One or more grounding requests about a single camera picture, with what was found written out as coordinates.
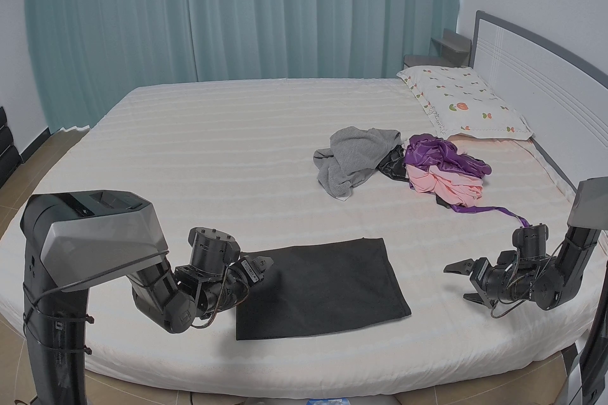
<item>pink cloth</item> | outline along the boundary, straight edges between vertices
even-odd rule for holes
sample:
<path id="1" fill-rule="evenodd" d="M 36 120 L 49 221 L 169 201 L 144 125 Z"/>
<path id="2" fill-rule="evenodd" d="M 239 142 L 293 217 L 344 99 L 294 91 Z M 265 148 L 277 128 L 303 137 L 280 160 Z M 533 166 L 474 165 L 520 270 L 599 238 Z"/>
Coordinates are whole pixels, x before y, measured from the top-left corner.
<path id="1" fill-rule="evenodd" d="M 482 196 L 482 180 L 456 172 L 441 171 L 429 166 L 429 172 L 406 164 L 407 175 L 416 192 L 434 192 L 448 204 L 475 206 Z"/>

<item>curtain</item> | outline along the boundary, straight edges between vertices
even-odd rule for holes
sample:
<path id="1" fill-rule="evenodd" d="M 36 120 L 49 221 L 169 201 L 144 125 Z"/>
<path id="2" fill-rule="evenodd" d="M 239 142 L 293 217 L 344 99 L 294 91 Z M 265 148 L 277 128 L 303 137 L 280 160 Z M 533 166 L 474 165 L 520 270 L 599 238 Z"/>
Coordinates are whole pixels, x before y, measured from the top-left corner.
<path id="1" fill-rule="evenodd" d="M 26 0 L 49 127 L 93 125 L 137 86 L 380 78 L 433 52 L 459 0 Z"/>

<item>floral pillow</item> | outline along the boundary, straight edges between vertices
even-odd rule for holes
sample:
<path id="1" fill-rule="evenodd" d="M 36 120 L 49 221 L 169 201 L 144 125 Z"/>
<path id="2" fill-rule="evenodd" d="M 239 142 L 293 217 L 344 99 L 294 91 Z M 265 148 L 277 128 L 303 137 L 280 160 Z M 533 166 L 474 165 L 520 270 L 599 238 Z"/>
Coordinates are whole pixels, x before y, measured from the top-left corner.
<path id="1" fill-rule="evenodd" d="M 532 136 L 523 117 L 497 97 L 470 67 L 414 66 L 397 76 L 418 98 L 437 136 L 462 134 L 514 140 Z"/>

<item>white bed sheet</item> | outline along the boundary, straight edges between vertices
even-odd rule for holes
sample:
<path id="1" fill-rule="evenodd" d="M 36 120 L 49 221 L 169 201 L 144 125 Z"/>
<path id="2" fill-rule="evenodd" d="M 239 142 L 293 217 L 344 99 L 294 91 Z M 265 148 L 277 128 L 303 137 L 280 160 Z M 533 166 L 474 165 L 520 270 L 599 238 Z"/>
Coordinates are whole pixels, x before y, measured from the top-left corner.
<path id="1" fill-rule="evenodd" d="M 511 248 L 514 218 L 456 214 L 380 173 L 345 202 L 328 196 L 316 181 L 313 151 L 348 125 L 396 128 L 404 140 L 434 133 L 397 79 L 139 88 L 50 170 L 37 192 L 108 188 L 152 201 L 174 266 L 188 261 L 194 226 L 227 231 L 245 251 L 382 237 L 412 316 L 353 332 L 237 342 L 230 310 L 209 329 L 171 335 L 138 312 L 123 278 L 91 289 L 87 368 L 156 387 L 241 396 L 394 394 L 521 368 L 590 326 L 604 274 L 600 248 L 574 300 L 550 312 L 526 303 L 495 320 L 462 299 L 472 291 L 466 277 L 442 270 L 469 257 L 495 261 Z M 533 147 L 465 138 L 458 144 L 493 168 L 482 203 L 547 223 L 552 251 L 565 233 L 570 203 Z M 17 328 L 21 213 L 0 241 L 0 312 Z"/>

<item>gray garment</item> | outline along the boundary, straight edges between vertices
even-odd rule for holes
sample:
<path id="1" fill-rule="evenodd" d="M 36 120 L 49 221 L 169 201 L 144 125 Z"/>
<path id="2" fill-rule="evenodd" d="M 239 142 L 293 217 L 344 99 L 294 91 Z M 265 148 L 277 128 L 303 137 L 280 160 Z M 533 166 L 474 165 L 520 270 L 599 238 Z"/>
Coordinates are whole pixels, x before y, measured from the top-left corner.
<path id="1" fill-rule="evenodd" d="M 352 189 L 363 184 L 380 161 L 401 143 L 397 130 L 360 130 L 347 127 L 330 137 L 330 147 L 313 155 L 319 169 L 317 180 L 330 196 L 346 199 Z"/>

